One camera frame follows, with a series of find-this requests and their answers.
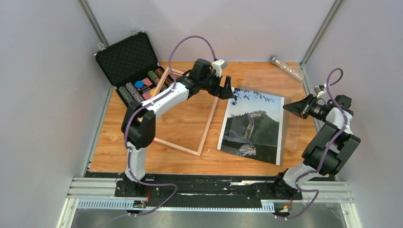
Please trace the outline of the Great Wall photo print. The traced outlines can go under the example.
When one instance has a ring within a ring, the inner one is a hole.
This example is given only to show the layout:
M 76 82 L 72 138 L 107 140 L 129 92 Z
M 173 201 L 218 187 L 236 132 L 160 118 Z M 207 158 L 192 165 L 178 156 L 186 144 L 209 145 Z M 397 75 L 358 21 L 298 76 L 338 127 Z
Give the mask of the Great Wall photo print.
M 217 149 L 274 165 L 282 163 L 283 96 L 232 88 Z

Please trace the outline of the wooden picture frame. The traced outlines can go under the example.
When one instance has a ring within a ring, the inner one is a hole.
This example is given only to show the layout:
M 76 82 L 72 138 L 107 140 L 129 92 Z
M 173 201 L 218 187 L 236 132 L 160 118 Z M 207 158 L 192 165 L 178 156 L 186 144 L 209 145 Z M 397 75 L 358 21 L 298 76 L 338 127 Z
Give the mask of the wooden picture frame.
M 169 73 L 172 73 L 173 76 L 181 76 L 183 74 L 182 71 L 179 71 L 179 70 L 176 70 L 176 69 L 170 69 L 169 67 L 167 67 L 166 70 L 164 71 L 164 73 L 162 74 L 161 80 L 165 80 Z M 170 148 L 173 148 L 173 149 L 176 149 L 176 150 L 179 150 L 179 151 L 182 151 L 182 152 L 186 152 L 186 153 L 189 153 L 189 154 L 192 154 L 192 155 L 200 156 L 201 153 L 202 153 L 206 138 L 207 138 L 207 134 L 208 134 L 208 131 L 209 131 L 209 128 L 210 128 L 210 125 L 211 125 L 211 121 L 212 121 L 212 118 L 213 118 L 217 103 L 218 103 L 218 98 L 215 97 L 214 100 L 213 100 L 213 103 L 211 105 L 211 109 L 210 109 L 210 112 L 209 112 L 209 115 L 208 115 L 207 122 L 206 122 L 205 127 L 204 127 L 203 132 L 202 132 L 202 137 L 201 137 L 201 140 L 199 142 L 198 149 L 196 151 L 188 149 L 188 148 L 185 148 L 185 147 L 182 147 L 182 146 L 179 146 L 179 145 L 174 144 L 172 142 L 168 142 L 168 141 L 159 139 L 157 137 L 154 138 L 154 142 L 159 143 L 159 144 L 164 145 L 164 146 L 168 146 Z

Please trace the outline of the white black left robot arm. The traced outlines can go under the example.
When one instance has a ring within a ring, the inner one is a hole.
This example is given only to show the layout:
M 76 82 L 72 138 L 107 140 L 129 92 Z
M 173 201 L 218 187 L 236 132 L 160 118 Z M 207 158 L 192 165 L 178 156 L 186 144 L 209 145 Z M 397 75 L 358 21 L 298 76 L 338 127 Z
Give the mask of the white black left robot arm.
M 127 108 L 122 132 L 127 149 L 127 166 L 124 183 L 134 196 L 145 192 L 145 158 L 149 145 L 155 138 L 156 120 L 177 104 L 184 102 L 201 90 L 219 99 L 232 99 L 231 77 L 221 86 L 223 69 L 228 65 L 223 59 L 209 62 L 197 59 L 192 69 L 184 72 L 171 86 L 144 102 L 132 102 Z

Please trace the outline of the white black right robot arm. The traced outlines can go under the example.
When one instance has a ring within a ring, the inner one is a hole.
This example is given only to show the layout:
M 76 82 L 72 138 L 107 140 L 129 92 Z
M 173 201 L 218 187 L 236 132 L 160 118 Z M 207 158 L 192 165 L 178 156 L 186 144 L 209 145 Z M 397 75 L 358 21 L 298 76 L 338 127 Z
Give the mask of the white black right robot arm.
M 350 129 L 354 115 L 350 110 L 351 102 L 350 97 L 337 95 L 334 100 L 319 104 L 318 98 L 310 94 L 283 105 L 283 109 L 302 119 L 312 116 L 324 125 L 303 151 L 303 161 L 275 177 L 271 185 L 275 197 L 291 197 L 312 178 L 335 175 L 342 169 L 361 142 Z

